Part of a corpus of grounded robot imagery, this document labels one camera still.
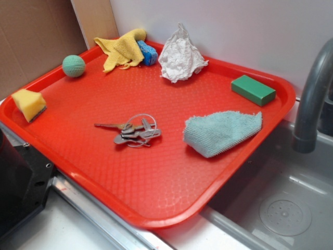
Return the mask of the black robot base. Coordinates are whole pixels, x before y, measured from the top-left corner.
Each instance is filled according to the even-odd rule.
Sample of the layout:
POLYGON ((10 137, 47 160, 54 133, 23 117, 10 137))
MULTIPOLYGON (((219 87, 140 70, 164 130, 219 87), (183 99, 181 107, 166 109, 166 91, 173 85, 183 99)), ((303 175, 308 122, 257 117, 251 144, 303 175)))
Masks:
POLYGON ((1 240, 45 208, 54 172, 35 147, 13 146, 1 131, 1 240))

